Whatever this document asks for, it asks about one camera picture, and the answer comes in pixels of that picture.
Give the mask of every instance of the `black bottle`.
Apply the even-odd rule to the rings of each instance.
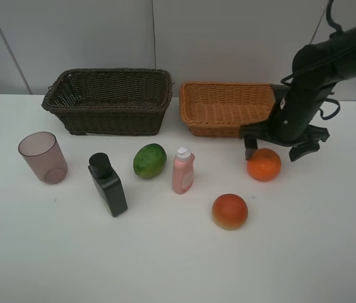
[[[109,207],[113,217],[128,209],[122,182],[112,168],[105,153],[96,153],[90,158],[88,170],[91,173],[97,191]]]

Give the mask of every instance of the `basket rim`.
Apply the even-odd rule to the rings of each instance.
[[[161,74],[167,80],[167,97],[165,100],[154,107],[148,106],[128,106],[128,105],[118,105],[112,106],[109,105],[99,105],[99,106],[79,106],[79,107],[64,107],[59,105],[53,105],[49,103],[49,100],[54,96],[54,92],[59,88],[62,81],[71,73],[98,73],[98,72],[123,72],[123,73],[148,73],[148,74]],[[63,71],[57,80],[53,83],[52,86],[48,87],[48,92],[45,94],[44,100],[42,102],[42,107],[51,112],[62,113],[62,112],[70,112],[71,110],[74,113],[77,112],[142,112],[142,113],[157,113],[157,112],[165,112],[170,104],[172,98],[172,79],[171,75],[168,71],[164,69],[148,69],[148,68],[75,68],[68,69]]]
[[[273,89],[269,83],[244,83],[244,82],[221,82],[221,81],[186,81],[183,82],[179,88],[179,112],[182,121],[190,126],[196,126],[198,128],[221,128],[228,127],[234,128],[240,126],[237,122],[199,122],[191,119],[186,115],[185,106],[186,106],[186,98],[185,98],[185,89],[187,86],[191,85],[216,85],[216,86],[260,86],[266,87],[270,89],[270,99],[272,100],[272,105],[275,103],[275,94]]]

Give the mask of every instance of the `orange wicker basket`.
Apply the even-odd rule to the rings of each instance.
[[[269,84],[189,81],[181,85],[179,111],[195,136],[239,137],[241,125],[267,120],[275,96]]]

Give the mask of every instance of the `wicker basket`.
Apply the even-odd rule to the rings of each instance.
[[[193,135],[238,138],[241,125],[267,120],[275,97],[269,84],[185,82],[179,103]]]
[[[167,71],[71,69],[49,88],[42,107],[71,134],[155,135],[172,96]]]

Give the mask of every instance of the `dark brown wicker basket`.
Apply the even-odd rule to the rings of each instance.
[[[161,69],[71,69],[49,88],[42,107],[71,134],[151,136],[172,97]]]

